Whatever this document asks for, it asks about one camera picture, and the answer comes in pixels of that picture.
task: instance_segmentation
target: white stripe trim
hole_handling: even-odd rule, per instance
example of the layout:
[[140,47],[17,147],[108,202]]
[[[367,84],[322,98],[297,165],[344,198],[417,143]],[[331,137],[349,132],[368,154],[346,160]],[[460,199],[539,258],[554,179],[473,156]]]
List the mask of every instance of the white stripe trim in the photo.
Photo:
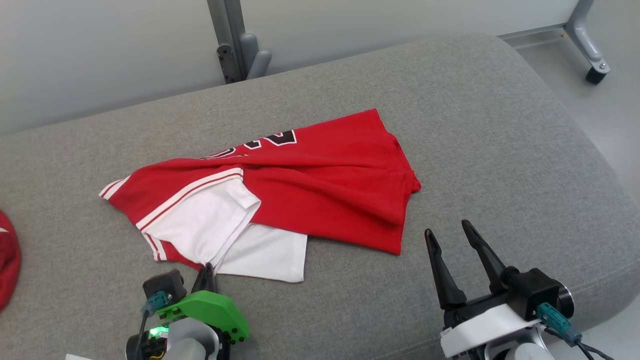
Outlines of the white stripe trim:
[[113,187],[111,189],[109,189],[108,192],[106,192],[102,197],[105,198],[106,200],[109,200],[110,197],[113,196],[113,194],[118,191],[119,188],[122,187],[122,185],[124,185],[124,183],[127,182],[127,180],[129,180],[129,178],[131,177],[131,175],[125,177],[124,179],[120,180],[120,182],[118,182],[116,185],[113,185]]
[[160,220],[164,216],[166,216],[169,213],[169,211],[167,211],[169,208],[180,204],[186,198],[188,198],[188,196],[186,196],[186,195],[189,194],[190,192],[196,193],[197,191],[206,189],[206,188],[208,188],[210,186],[222,183],[222,182],[230,180],[230,179],[241,179],[242,176],[243,176],[243,170],[241,168],[230,168],[229,170],[218,172],[218,173],[215,173],[213,175],[209,175],[207,177],[203,177],[203,178],[201,178],[199,180],[196,180],[196,181],[192,182],[191,184],[188,184],[187,186],[185,186],[182,189],[180,189],[180,191],[175,193],[175,195],[170,197],[167,201],[163,202],[155,210],[151,211],[147,216],[142,218],[142,220],[140,220],[139,222],[136,223],[136,227],[138,229],[140,229],[140,231],[142,231],[144,233],[144,229],[146,227],[151,226],[153,223],[157,222],[158,220]]
[[166,254],[164,253],[162,242],[160,242],[159,239],[151,236],[151,234],[142,234],[142,237],[145,238],[147,244],[149,244],[149,247],[151,248],[151,251],[154,253],[154,260],[166,260]]
[[107,192],[107,189],[108,189],[108,188],[110,188],[110,187],[111,187],[111,185],[113,185],[113,184],[115,184],[115,183],[117,183],[117,182],[119,182],[119,181],[122,181],[122,179],[118,179],[118,180],[116,180],[116,181],[114,181],[114,182],[112,182],[112,183],[109,183],[109,184],[108,184],[107,186],[105,186],[102,190],[100,190],[100,193],[98,194],[98,196],[99,196],[99,197],[104,196],[104,193],[106,193],[106,192]]
[[160,239],[157,239],[151,236],[151,234],[147,234],[147,235],[149,235],[149,238],[151,238],[151,241],[153,241],[157,246],[159,259],[166,261],[166,254],[164,253],[164,247],[162,246],[162,242],[160,241]]

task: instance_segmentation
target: green led light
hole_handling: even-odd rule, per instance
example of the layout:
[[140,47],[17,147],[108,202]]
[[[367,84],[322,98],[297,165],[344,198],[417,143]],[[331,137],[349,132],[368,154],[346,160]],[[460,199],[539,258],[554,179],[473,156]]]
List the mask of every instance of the green led light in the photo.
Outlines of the green led light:
[[169,328],[166,326],[159,326],[159,327],[154,327],[153,329],[149,330],[149,336],[153,337],[153,338],[157,338],[158,336],[160,336],[162,333],[167,333],[169,332]]

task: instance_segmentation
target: white cloth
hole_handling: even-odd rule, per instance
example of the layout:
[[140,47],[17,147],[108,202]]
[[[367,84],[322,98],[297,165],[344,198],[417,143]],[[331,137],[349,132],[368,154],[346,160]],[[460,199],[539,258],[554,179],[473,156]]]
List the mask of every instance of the white cloth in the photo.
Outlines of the white cloth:
[[216,269],[218,274],[302,282],[306,253],[307,235],[251,223]]
[[250,224],[259,206],[242,179],[231,178],[189,195],[144,233],[219,274],[303,281],[307,235]]

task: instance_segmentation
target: gray metal frame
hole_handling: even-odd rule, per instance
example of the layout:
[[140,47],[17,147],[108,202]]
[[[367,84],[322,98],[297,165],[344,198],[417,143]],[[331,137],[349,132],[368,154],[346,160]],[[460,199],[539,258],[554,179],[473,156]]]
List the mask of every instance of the gray metal frame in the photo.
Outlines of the gray metal frame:
[[[569,20],[564,24],[519,31],[501,35],[499,38],[505,40],[550,29],[564,28],[573,43],[591,63],[591,72],[599,74],[601,79],[611,68],[604,61],[600,48],[587,32],[587,15],[591,5],[593,5],[593,1],[578,0],[578,4],[573,9]],[[209,5],[209,13],[218,38],[216,52],[225,82],[229,84],[264,76],[271,62],[271,53],[269,51],[260,51],[257,37],[254,34],[245,33],[240,0],[207,0],[207,4]]]
[[604,61],[602,51],[596,45],[595,41],[587,31],[587,15],[593,5],[594,0],[578,0],[578,4],[573,9],[571,16],[567,22],[562,24],[549,25],[542,28],[530,29],[525,31],[518,31],[516,33],[510,33],[498,36],[503,40],[510,38],[521,37],[531,35],[535,33],[541,33],[552,29],[563,28],[569,38],[573,40],[573,43],[578,47],[582,55],[591,63],[592,70],[587,75],[587,80],[594,82],[591,78],[591,73],[595,72],[599,74],[597,78],[601,80],[610,70],[609,64]]
[[260,51],[254,34],[245,33],[240,0],[207,0],[218,39],[218,60],[225,83],[264,76],[271,53]]
[[579,0],[578,5],[573,9],[571,17],[569,17],[569,21],[564,25],[564,30],[584,57],[589,60],[591,67],[601,74],[606,74],[611,68],[604,61],[600,48],[587,32],[587,14],[591,9],[591,5],[593,5],[593,1]]

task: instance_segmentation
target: caster wheel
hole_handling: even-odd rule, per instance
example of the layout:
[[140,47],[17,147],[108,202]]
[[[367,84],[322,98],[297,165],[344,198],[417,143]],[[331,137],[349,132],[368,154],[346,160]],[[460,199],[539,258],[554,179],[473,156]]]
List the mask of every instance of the caster wheel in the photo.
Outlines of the caster wheel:
[[605,75],[606,74],[597,72],[596,69],[592,67],[591,70],[589,70],[589,72],[587,73],[587,81],[594,85],[597,85],[602,81],[602,79],[604,79]]

